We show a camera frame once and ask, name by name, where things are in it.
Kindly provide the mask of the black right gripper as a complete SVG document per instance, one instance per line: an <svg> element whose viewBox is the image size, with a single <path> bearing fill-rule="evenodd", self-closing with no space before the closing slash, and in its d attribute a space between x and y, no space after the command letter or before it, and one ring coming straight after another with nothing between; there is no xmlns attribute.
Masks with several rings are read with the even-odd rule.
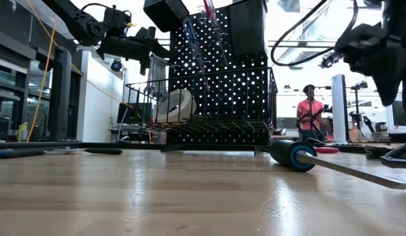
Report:
<svg viewBox="0 0 406 236"><path fill-rule="evenodd" d="M375 78L384 106L391 105L403 77L403 109L406 112L406 38L390 35L379 26L360 24L344 32L335 44L352 72Z"/></svg>

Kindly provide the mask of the white masking tape roll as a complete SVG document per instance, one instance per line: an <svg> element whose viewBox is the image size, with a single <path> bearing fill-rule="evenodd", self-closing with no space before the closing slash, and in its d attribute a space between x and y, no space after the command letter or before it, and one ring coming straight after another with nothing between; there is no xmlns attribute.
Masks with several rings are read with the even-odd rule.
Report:
<svg viewBox="0 0 406 236"><path fill-rule="evenodd" d="M158 102L153 110L156 123L177 123L190 118L197 104L190 91L185 89L170 92L168 98Z"/></svg>

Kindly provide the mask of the red clear-handled screwdriver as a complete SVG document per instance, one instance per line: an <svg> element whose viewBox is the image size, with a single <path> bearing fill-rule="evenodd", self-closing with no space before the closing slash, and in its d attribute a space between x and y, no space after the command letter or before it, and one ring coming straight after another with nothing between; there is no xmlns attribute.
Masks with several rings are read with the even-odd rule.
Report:
<svg viewBox="0 0 406 236"><path fill-rule="evenodd" d="M203 0L203 2L204 2L207 18L209 19L209 22L211 23L211 29L215 32L216 37L217 37L216 44L220 47L220 51L222 53L222 57L224 59L225 66L227 66L228 60L226 58L226 53L223 48L221 27L217 20L216 9L213 5L212 0Z"/></svg>

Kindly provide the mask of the black metal pegboard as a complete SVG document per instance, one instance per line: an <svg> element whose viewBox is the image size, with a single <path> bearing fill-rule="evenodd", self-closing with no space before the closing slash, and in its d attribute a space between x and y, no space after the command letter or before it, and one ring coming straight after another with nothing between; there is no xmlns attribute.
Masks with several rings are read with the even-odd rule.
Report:
<svg viewBox="0 0 406 236"><path fill-rule="evenodd" d="M171 32L169 91L190 92L189 111L167 131L176 146L263 146L275 126L264 7L255 2L191 14Z"/></svg>

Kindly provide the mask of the black teal-handled screwdriver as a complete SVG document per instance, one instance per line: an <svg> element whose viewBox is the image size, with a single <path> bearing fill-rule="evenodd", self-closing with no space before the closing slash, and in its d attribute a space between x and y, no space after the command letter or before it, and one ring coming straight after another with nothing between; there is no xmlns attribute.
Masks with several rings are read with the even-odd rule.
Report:
<svg viewBox="0 0 406 236"><path fill-rule="evenodd" d="M406 189L406 182L370 174L356 168L320 159L317 157L315 148L306 142L290 140L274 141L269 146L269 152L271 158L281 166L296 172L308 172L316 165L319 165L390 189Z"/></svg>

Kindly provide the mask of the black computer monitor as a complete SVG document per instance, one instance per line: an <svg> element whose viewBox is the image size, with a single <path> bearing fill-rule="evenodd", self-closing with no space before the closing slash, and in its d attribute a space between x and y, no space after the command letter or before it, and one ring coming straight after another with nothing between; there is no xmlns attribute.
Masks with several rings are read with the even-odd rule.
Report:
<svg viewBox="0 0 406 236"><path fill-rule="evenodd" d="M406 127L406 113L403 109L402 103L394 102L392 104L394 125Z"/></svg>

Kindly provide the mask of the small black screen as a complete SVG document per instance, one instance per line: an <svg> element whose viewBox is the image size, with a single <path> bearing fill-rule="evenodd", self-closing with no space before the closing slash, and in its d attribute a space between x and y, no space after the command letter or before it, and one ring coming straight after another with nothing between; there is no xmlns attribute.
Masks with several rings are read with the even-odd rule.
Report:
<svg viewBox="0 0 406 236"><path fill-rule="evenodd" d="M120 103L117 123L149 123L152 108L152 103Z"/></svg>

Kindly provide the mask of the white tower fan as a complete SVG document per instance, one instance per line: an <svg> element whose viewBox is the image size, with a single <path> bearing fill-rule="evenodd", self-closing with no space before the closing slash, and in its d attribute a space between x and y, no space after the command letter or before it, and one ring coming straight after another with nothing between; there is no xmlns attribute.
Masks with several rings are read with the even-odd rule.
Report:
<svg viewBox="0 0 406 236"><path fill-rule="evenodd" d="M337 74L331 79L332 111L333 111L333 135L334 142L337 144L346 144L348 124L346 122L346 85L344 76Z"/></svg>

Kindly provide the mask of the black ceiling spotlight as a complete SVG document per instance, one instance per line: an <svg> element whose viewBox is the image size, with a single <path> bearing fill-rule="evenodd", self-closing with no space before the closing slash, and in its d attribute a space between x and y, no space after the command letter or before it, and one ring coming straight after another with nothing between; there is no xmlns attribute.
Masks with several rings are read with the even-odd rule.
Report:
<svg viewBox="0 0 406 236"><path fill-rule="evenodd" d="M339 60L342 58L341 53L339 52L330 52L326 54L323 58L321 63L319 64L320 68L330 68L333 66L333 64L339 62Z"/></svg>

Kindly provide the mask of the person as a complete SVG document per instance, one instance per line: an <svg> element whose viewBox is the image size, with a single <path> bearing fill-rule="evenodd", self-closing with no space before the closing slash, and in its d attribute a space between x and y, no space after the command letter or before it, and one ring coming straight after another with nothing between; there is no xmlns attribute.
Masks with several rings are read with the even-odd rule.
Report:
<svg viewBox="0 0 406 236"><path fill-rule="evenodd" d="M329 128L329 123L322 118L324 106L315 99L314 91L315 87L313 85L306 85L303 88L306 99L297 105L296 123L303 141L313 138L322 142L325 140L325 135L321 130Z"/></svg>

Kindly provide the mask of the tall black pegboard bin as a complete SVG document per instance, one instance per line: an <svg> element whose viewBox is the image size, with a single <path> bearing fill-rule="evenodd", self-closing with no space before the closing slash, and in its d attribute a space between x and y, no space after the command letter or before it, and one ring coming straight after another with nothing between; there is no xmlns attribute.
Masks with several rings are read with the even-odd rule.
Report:
<svg viewBox="0 0 406 236"><path fill-rule="evenodd" d="M226 7L232 56L266 58L265 17L267 0L239 0Z"/></svg>

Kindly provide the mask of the black shelving unit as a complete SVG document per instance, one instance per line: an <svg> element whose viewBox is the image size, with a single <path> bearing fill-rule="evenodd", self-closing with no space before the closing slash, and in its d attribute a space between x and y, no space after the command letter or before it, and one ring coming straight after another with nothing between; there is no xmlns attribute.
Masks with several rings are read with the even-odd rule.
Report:
<svg viewBox="0 0 406 236"><path fill-rule="evenodd" d="M36 52L0 31L0 142L15 142L28 115L29 78Z"/></svg>

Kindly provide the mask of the yellow-green spray bottle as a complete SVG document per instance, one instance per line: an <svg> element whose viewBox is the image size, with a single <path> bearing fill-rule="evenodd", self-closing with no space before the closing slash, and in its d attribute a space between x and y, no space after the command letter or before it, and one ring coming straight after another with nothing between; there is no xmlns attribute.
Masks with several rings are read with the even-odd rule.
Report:
<svg viewBox="0 0 406 236"><path fill-rule="evenodd" d="M18 127L18 141L26 142L27 139L28 139L28 122L24 122Z"/></svg>

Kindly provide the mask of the black pipe post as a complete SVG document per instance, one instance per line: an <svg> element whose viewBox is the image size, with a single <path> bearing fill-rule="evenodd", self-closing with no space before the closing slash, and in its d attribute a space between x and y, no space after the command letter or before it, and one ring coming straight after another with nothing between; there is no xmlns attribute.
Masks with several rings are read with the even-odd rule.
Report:
<svg viewBox="0 0 406 236"><path fill-rule="evenodd" d="M49 107L48 130L50 141L67 137L70 103L71 54L64 47L54 50L52 87Z"/></svg>

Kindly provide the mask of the black-handled silver pliers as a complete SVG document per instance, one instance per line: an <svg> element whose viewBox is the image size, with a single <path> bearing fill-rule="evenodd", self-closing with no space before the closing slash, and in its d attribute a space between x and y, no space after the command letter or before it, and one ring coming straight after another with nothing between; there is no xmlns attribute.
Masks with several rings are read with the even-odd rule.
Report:
<svg viewBox="0 0 406 236"><path fill-rule="evenodd" d="M77 153L91 153L91 154L103 154L103 155L121 155L121 149L110 149L110 148L69 148L64 149L23 149L15 150L3 155L4 159L16 159L23 157L31 157L38 155L73 155Z"/></svg>

